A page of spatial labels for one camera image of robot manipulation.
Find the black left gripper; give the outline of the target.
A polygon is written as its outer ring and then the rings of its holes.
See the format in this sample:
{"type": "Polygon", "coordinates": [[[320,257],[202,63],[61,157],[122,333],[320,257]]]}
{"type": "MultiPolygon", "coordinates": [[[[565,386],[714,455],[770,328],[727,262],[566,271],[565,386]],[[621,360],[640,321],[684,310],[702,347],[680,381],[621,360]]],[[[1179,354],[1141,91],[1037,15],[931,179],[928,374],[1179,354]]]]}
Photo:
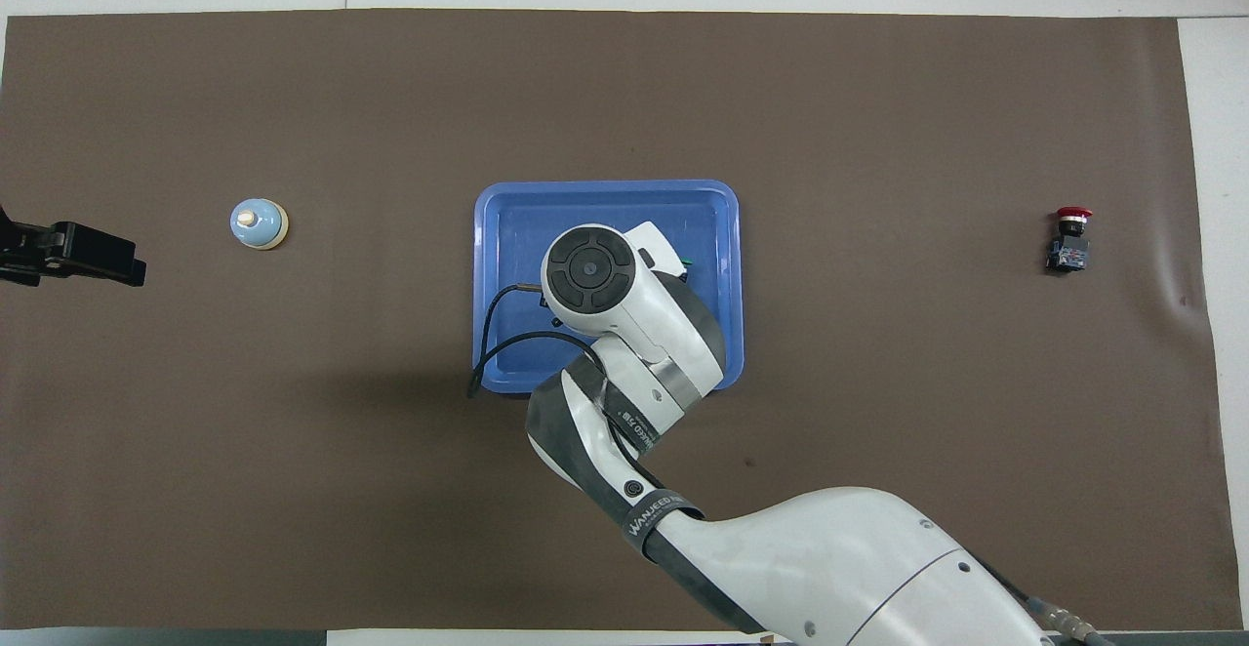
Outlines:
{"type": "Polygon", "coordinates": [[[1,209],[1,280],[39,286],[45,276],[97,277],[142,287],[146,262],[137,259],[137,245],[125,237],[74,221],[17,222],[1,209]],[[52,240],[54,269],[47,265],[52,240]]]}

